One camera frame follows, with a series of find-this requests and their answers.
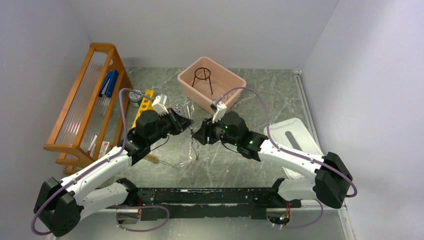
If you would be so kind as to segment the metal crucible tongs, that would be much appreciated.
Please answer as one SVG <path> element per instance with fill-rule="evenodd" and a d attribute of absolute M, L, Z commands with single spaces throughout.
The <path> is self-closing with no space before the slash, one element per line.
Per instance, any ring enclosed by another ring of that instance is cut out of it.
<path fill-rule="evenodd" d="M 193 119 L 193 113 L 195 112 L 195 107 L 192 101 L 187 101 L 185 104 L 178 103 L 176 105 L 177 113 L 185 118 Z M 194 139 L 194 129 L 192 126 L 189 127 L 190 130 L 190 144 L 188 151 L 188 160 L 181 163 L 180 166 L 184 167 L 193 161 L 197 161 L 199 159 L 199 143 Z"/>

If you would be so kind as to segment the black ring stand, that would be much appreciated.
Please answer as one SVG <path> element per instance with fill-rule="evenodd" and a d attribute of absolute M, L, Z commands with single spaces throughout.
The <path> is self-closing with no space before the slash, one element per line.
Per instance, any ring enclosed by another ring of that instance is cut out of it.
<path fill-rule="evenodd" d="M 191 87 L 193 88 L 196 80 L 205 81 L 209 83 L 210 93 L 213 94 L 212 80 L 211 80 L 211 71 L 206 67 L 199 67 L 194 71 L 193 81 Z"/>

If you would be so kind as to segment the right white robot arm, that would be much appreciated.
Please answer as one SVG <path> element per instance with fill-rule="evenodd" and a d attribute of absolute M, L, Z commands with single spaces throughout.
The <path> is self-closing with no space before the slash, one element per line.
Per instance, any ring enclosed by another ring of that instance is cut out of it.
<path fill-rule="evenodd" d="M 202 145 L 221 142 L 236 147 L 236 151 L 247 159 L 267 162 L 292 170 L 300 177 L 283 180 L 270 193 L 270 202 L 282 207 L 292 200 L 318 200 L 322 204 L 339 209 L 349 194 L 353 177 L 340 156 L 333 152 L 326 155 L 306 153 L 274 142 L 246 125 L 236 112 L 226 113 L 221 120 L 205 118 L 193 137 Z"/>

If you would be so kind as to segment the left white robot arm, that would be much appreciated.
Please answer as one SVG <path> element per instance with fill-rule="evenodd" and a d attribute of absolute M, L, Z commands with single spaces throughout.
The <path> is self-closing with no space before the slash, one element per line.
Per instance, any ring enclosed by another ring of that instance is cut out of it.
<path fill-rule="evenodd" d="M 117 146 L 101 159 L 61 180 L 48 178 L 42 185 L 34 207 L 31 230 L 36 235 L 35 222 L 40 220 L 47 234 L 62 237 L 85 217 L 108 207 L 138 208 L 146 204 L 140 199 L 141 191 L 126 178 L 99 188 L 107 179 L 130 168 L 151 152 L 151 146 L 169 135 L 179 135 L 192 126 L 194 120 L 168 108 L 158 114 L 146 110 L 136 120 Z"/>

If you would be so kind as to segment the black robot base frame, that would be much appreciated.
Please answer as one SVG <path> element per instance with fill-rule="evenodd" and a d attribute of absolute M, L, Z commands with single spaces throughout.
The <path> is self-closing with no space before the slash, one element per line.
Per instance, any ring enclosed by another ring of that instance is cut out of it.
<path fill-rule="evenodd" d="M 146 209 L 142 221 L 196 218 L 267 220 L 270 209 L 300 208 L 299 199 L 286 201 L 275 187 L 253 188 L 139 188 L 129 190 L 120 202 L 129 207 L 163 206 Z"/>

